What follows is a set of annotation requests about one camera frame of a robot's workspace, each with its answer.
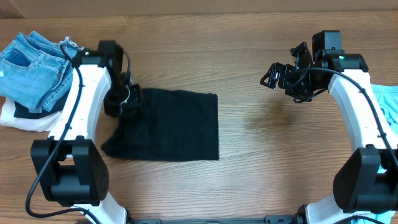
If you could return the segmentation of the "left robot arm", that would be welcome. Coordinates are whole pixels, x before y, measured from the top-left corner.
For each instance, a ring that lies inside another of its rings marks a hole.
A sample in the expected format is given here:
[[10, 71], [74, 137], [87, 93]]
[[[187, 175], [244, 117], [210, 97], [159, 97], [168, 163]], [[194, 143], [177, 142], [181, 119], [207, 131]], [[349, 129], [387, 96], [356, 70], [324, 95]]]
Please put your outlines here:
[[37, 173], [25, 200], [26, 212], [35, 218], [30, 201], [40, 186], [49, 202], [63, 210], [44, 218], [81, 213], [90, 223], [132, 223], [128, 209], [109, 192], [109, 171], [95, 146], [101, 110], [112, 117], [135, 113], [142, 104], [139, 85], [129, 70], [122, 71], [128, 54], [113, 40], [102, 40], [96, 50], [66, 55], [73, 81], [59, 121], [47, 139], [35, 140], [30, 156]]

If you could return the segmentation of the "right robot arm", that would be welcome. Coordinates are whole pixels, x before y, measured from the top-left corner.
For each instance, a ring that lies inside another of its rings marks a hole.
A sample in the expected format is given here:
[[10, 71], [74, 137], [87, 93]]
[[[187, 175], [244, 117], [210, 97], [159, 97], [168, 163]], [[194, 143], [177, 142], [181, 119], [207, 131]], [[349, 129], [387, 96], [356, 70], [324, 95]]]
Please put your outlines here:
[[289, 223], [382, 223], [397, 210], [397, 136], [371, 88], [360, 54], [343, 50], [338, 30], [313, 35], [290, 51], [293, 64], [273, 63], [261, 85], [281, 88], [296, 103], [328, 92], [336, 101], [351, 142], [351, 156], [333, 179], [333, 191], [302, 205]]

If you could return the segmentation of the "black t-shirt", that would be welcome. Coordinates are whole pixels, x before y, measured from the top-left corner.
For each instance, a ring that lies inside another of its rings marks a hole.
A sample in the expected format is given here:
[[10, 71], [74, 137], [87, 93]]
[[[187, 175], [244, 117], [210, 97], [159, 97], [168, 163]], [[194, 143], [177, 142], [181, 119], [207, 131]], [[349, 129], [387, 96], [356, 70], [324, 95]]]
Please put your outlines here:
[[141, 105], [126, 106], [102, 151], [118, 159], [217, 161], [218, 97], [183, 90], [142, 90]]

